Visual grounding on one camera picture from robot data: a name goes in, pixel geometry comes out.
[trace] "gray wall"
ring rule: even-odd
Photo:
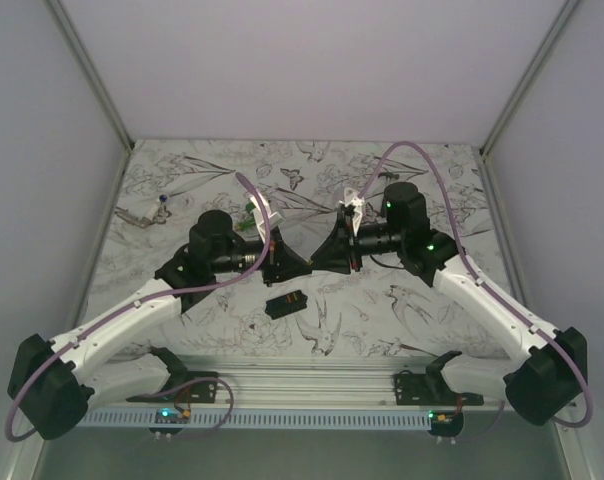
[[[64,0],[135,137],[481,145],[564,0]]]
[[[535,310],[589,342],[604,458],[604,0],[580,7],[490,168]]]
[[[0,1],[0,466],[22,339],[70,322],[123,149],[41,1]]]

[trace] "floral patterned mat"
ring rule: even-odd
[[[167,194],[167,210],[146,229],[114,216],[85,319],[151,278],[188,241],[189,228],[202,212],[221,209],[241,222],[248,195],[235,172],[242,172],[269,200],[278,202],[286,217],[280,226],[285,241],[308,258],[333,226],[341,189],[361,188],[387,147],[363,142],[138,141],[118,207],[142,216],[160,194]],[[424,148],[447,183],[468,252],[506,286],[470,147]],[[432,226],[450,233],[440,191],[417,152],[396,150],[385,170],[400,181],[415,183],[427,198]],[[382,191],[393,181],[398,180],[382,177],[373,184],[365,222],[381,221]],[[257,238],[251,230],[243,235]],[[398,264],[395,255],[378,260]],[[274,321],[264,313],[267,299],[297,289],[309,297],[306,310]],[[493,338],[460,307],[408,273],[382,268],[369,259],[360,273],[350,276],[318,272],[272,288],[256,274],[213,292],[180,318],[144,332],[126,353],[144,352],[151,344],[180,355],[431,356],[451,349],[475,356],[502,355]]]

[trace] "black mounting bracket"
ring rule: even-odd
[[[204,371],[190,371],[186,368],[184,363],[167,348],[151,348],[149,352],[155,355],[164,362],[167,370],[171,374],[167,382],[164,384],[160,391],[170,390],[178,385],[182,385],[189,380],[196,378],[214,377],[218,378],[218,372],[204,372]],[[215,403],[215,395],[217,393],[216,382],[207,381],[202,383],[196,383],[189,387],[191,392],[191,403]],[[153,398],[154,403],[173,403],[175,397],[180,394],[180,391],[171,393],[164,397]],[[148,397],[131,397],[127,399],[127,402],[131,403],[149,403]]]
[[[455,407],[458,394],[452,391],[442,377],[444,365],[460,352],[448,352],[436,358],[426,367],[423,374],[408,370],[393,376],[395,401],[397,405],[420,405]],[[484,405],[484,397],[474,393],[461,393],[462,403],[467,406]]]

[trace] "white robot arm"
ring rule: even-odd
[[[350,192],[338,209],[329,238],[306,262],[289,249],[277,228],[271,231],[269,251],[259,265],[264,283],[271,285],[325,270],[348,274],[359,271],[362,257],[396,252],[406,270],[448,296],[467,310],[502,345],[509,359],[481,360],[448,352],[427,367],[427,384],[433,395],[476,393],[508,400],[522,417],[540,425],[580,393],[575,376],[548,342],[542,330],[562,345],[586,374],[586,341],[575,329],[560,332],[528,311],[477,268],[476,279],[450,237],[430,229],[424,197],[412,184],[396,183],[385,190],[387,222],[360,225],[363,201]],[[266,210],[275,220],[275,213]],[[254,214],[260,215],[257,209]],[[261,217],[258,226],[264,225]],[[91,408],[133,396],[164,391],[179,383],[166,358],[153,351],[142,358],[106,364],[135,334],[174,319],[192,308],[209,292],[195,295],[163,295],[159,292],[215,283],[215,274],[246,271],[263,250],[262,240],[248,242],[232,229],[229,215],[221,211],[202,214],[191,229],[189,244],[163,265],[140,290],[91,322],[45,342],[37,335],[25,340],[16,356],[9,384],[15,398],[33,371],[69,342],[65,350],[32,389],[20,408],[43,438],[56,438],[70,430]],[[527,327],[512,311],[489,295],[483,284],[498,292],[507,304],[524,315]],[[124,306],[128,310],[104,323]],[[64,405],[66,414],[60,415]]]

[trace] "wire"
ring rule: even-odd
[[[371,259],[371,261],[373,263],[381,266],[382,268],[392,268],[393,270],[404,270],[404,267],[397,267],[397,266],[393,266],[393,265],[387,265],[386,263],[382,263],[377,258],[375,258],[373,255],[370,255],[369,258]]]
[[[451,205],[451,199],[449,198],[449,195],[446,191],[446,186],[444,185],[444,180],[442,179],[440,172],[438,171],[437,167],[435,166],[435,162],[433,161],[433,159],[431,159],[429,154],[426,151],[424,151],[424,149],[422,149],[422,147],[420,147],[417,143],[409,142],[409,141],[401,141],[401,142],[395,142],[393,145],[391,145],[384,152],[384,154],[380,158],[380,161],[378,162],[377,166],[375,167],[375,170],[373,171],[371,178],[364,185],[364,188],[362,188],[362,191],[359,194],[360,198],[364,198],[364,195],[366,194],[368,189],[371,187],[371,185],[377,178],[378,173],[380,173],[380,170],[382,170],[382,166],[384,165],[384,162],[386,162],[386,160],[388,159],[389,155],[391,155],[391,153],[396,148],[401,147],[401,146],[413,148],[415,151],[417,151],[422,156],[424,161],[431,168],[431,171],[433,172],[433,175],[435,176],[435,180],[437,181],[438,186],[440,187],[440,191],[442,192],[442,197],[444,199],[444,206],[446,207],[446,213],[449,218],[449,223],[451,224],[451,230],[453,232],[453,238],[455,239],[455,244],[457,246],[460,258],[462,259],[462,263],[464,264],[465,268],[468,270],[469,275],[471,275],[471,277],[473,277],[474,280],[480,279],[480,275],[475,271],[475,269],[469,262],[469,259],[467,258],[464,247],[462,246],[462,240],[460,239],[460,233],[458,232],[458,229],[457,229],[457,223],[455,221],[455,214],[453,212],[453,207]],[[524,325],[526,325],[527,328],[534,327],[534,323],[531,320],[529,320],[526,316],[524,316],[522,313],[520,313],[513,305],[511,305],[510,302],[508,302],[506,299],[504,299],[502,297],[502,295],[500,295],[493,288],[491,288],[489,285],[487,285],[487,282],[481,282],[480,285],[481,285],[481,288],[484,288],[484,290],[486,290],[486,292],[491,297],[493,297],[493,299],[496,302],[498,302],[501,306],[503,306],[505,309],[507,309],[509,311],[509,313],[511,313],[515,318],[517,318]],[[542,329],[535,329],[535,332],[540,337],[542,337],[545,342],[547,342],[549,345],[551,345],[551,347],[560,355],[560,357],[562,357],[562,360],[564,360],[564,362],[566,362],[568,367],[571,369],[571,372],[573,373],[573,375],[575,375],[575,378],[577,379],[578,384],[580,385],[580,388],[582,389],[582,393],[584,393],[584,400],[586,402],[586,411],[584,413],[584,418],[582,418],[582,420],[580,420],[578,422],[567,422],[565,420],[562,420],[561,418],[554,417],[555,422],[560,425],[563,425],[565,427],[571,427],[571,428],[580,428],[580,427],[587,425],[591,421],[591,418],[593,418],[594,400],[593,400],[593,394],[591,393],[591,390],[589,388],[589,385],[586,382],[586,379],[584,378],[584,375],[582,375],[582,372],[580,371],[579,367],[575,364],[575,362],[569,356],[569,354],[566,353],[566,351],[553,338],[551,338]]]
[[[258,190],[251,184],[251,182],[241,173],[236,173],[235,177],[238,179],[240,184],[242,184],[242,186],[244,188],[246,188],[249,191],[249,193],[256,198],[257,203],[258,203],[258,208],[260,209],[260,213],[262,214],[262,218],[264,219],[264,227],[265,227],[265,229],[264,229],[265,230],[264,246],[262,247],[262,252],[260,253],[260,256],[255,261],[255,263],[253,265],[251,265],[251,267],[249,267],[244,273],[238,275],[237,277],[232,278],[231,280],[227,280],[225,282],[214,283],[211,285],[203,285],[201,287],[177,288],[177,289],[173,289],[173,290],[164,290],[162,292],[156,292],[151,295],[147,295],[146,297],[140,298],[135,303],[132,302],[127,305],[124,305],[123,307],[118,308],[114,312],[105,316],[99,322],[96,322],[94,325],[92,325],[91,327],[84,330],[82,333],[80,333],[78,335],[76,342],[69,342],[66,345],[64,345],[62,348],[60,348],[60,350],[58,350],[53,355],[51,355],[51,357],[49,357],[42,365],[40,365],[35,370],[35,372],[33,372],[33,374],[26,380],[26,382],[24,382],[24,385],[22,385],[22,388],[20,389],[18,394],[15,396],[15,399],[13,400],[13,403],[11,404],[11,408],[9,409],[9,414],[7,415],[6,422],[4,423],[4,436],[6,437],[6,439],[8,441],[14,442],[14,443],[21,442],[22,440],[26,440],[27,438],[29,438],[31,435],[33,435],[36,432],[36,429],[32,428],[31,430],[29,430],[26,433],[23,433],[22,435],[13,434],[13,423],[15,421],[15,417],[20,408],[20,404],[24,400],[24,397],[29,392],[31,387],[33,387],[33,384],[38,380],[38,378],[40,378],[40,376],[42,376],[42,374],[51,365],[53,365],[53,363],[56,360],[58,360],[69,350],[71,350],[72,348],[77,346],[77,344],[79,342],[85,340],[93,332],[95,332],[99,328],[103,327],[107,323],[113,321],[114,319],[116,319],[117,317],[122,315],[123,313],[128,312],[132,308],[136,308],[136,305],[146,303],[151,300],[155,300],[156,298],[165,297],[168,295],[174,295],[174,296],[186,295],[189,293],[208,292],[208,291],[215,290],[218,288],[228,287],[230,285],[233,285],[234,283],[244,280],[249,275],[253,274],[253,272],[255,272],[260,267],[260,264],[264,261],[264,259],[266,258],[267,254],[269,252],[269,244],[271,242],[271,225],[269,222],[269,215],[266,211],[266,207],[262,203],[262,198],[259,195]]]
[[[453,412],[453,418],[457,417],[460,413],[462,413],[462,408],[464,407],[464,403],[462,402],[462,395],[458,393],[458,408]]]
[[[500,419],[502,418],[502,415],[504,414],[505,407],[506,407],[506,402],[500,402],[500,406],[498,407],[498,413],[495,416],[495,418],[493,419],[493,422],[482,433],[478,433],[477,435],[472,435],[470,437],[463,437],[463,438],[456,437],[455,441],[456,442],[471,442],[473,440],[477,440],[480,437],[483,437],[484,435],[491,433],[493,431],[493,429],[497,426],[497,424],[500,423]]]
[[[213,425],[211,428],[207,428],[206,430],[204,430],[202,432],[189,433],[189,434],[180,435],[179,437],[177,437],[177,436],[172,437],[172,438],[180,438],[180,439],[196,438],[196,437],[203,438],[203,437],[207,437],[207,436],[211,435],[214,432],[217,432],[220,428],[222,428],[222,426],[226,422],[229,421],[229,418],[231,418],[231,413],[233,412],[233,407],[235,406],[235,397],[233,396],[233,390],[231,389],[231,386],[228,383],[226,383],[224,380],[222,380],[221,378],[217,378],[217,377],[194,378],[193,380],[184,382],[182,385],[178,385],[177,387],[170,388],[169,390],[165,390],[163,392],[157,392],[157,393],[147,393],[145,395],[140,395],[140,396],[145,397],[145,398],[164,397],[166,395],[171,395],[172,393],[179,392],[180,390],[184,390],[186,388],[190,388],[193,385],[196,385],[198,383],[204,383],[204,382],[219,383],[226,389],[227,392],[229,392],[229,408],[227,409],[226,413],[222,416],[222,418],[220,418],[220,420],[218,420],[218,422],[215,425]]]

